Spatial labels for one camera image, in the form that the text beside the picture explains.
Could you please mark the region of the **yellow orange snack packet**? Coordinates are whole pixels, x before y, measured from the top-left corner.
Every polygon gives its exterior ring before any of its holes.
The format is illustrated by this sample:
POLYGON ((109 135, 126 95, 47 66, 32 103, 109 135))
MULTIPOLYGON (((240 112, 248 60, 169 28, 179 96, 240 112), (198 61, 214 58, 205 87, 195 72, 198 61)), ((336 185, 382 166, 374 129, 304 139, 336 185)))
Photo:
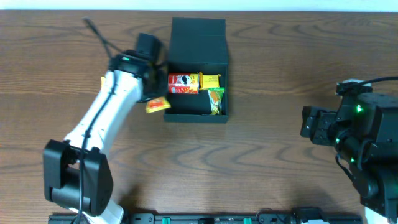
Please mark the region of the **yellow orange snack packet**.
POLYGON ((167 101, 167 99, 164 96, 162 96, 159 98, 154 98, 147 102, 146 113, 154 113, 160 110, 166 110, 170 107, 171 107, 170 103, 167 101))

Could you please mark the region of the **yellow square snack packet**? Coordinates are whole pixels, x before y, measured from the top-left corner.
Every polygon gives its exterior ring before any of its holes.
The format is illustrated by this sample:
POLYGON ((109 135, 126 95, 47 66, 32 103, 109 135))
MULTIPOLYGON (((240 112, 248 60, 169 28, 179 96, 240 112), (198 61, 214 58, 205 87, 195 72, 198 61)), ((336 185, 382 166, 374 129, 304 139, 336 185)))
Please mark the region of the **yellow square snack packet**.
POLYGON ((200 90, 207 90, 209 88, 220 87, 220 76, 221 74, 207 75, 200 72, 199 73, 200 90))

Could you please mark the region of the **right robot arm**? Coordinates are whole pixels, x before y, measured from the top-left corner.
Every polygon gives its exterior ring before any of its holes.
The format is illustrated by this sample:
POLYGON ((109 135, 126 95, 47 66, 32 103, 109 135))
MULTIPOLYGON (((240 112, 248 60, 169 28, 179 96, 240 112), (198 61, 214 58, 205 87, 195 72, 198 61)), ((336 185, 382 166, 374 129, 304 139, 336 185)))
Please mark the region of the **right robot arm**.
POLYGON ((304 106, 301 136, 332 146, 336 160, 375 223, 397 223, 397 98, 379 93, 342 97, 338 110, 304 106))

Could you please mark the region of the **green yellow snack packet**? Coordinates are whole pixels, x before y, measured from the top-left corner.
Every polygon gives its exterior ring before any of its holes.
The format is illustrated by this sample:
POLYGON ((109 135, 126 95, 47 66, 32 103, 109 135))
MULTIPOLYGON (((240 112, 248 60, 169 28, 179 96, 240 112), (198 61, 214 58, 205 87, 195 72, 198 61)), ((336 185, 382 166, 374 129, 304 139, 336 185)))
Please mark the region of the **green yellow snack packet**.
POLYGON ((224 95, 223 87, 214 87, 207 89, 211 106, 211 115, 221 114, 221 102, 224 95))

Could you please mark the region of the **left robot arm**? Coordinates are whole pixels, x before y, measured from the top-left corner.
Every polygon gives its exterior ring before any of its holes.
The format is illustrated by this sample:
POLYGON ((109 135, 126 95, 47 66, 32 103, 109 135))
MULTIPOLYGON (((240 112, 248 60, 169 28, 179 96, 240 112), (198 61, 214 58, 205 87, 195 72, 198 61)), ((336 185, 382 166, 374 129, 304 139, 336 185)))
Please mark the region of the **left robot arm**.
POLYGON ((167 91, 165 57, 126 50, 109 61, 102 87, 90 108, 63 141, 43 151, 44 197, 76 212, 72 223, 124 223, 125 210, 111 200, 108 156, 124 120, 136 103, 167 91))

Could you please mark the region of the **red Pringles can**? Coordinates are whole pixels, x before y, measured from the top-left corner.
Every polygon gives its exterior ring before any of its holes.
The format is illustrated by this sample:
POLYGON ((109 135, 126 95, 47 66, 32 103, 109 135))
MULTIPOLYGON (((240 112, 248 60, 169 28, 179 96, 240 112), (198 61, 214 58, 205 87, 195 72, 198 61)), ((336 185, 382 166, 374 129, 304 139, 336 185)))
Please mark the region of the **red Pringles can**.
POLYGON ((169 93, 198 94, 199 79, 197 73, 170 73, 168 77, 169 93))

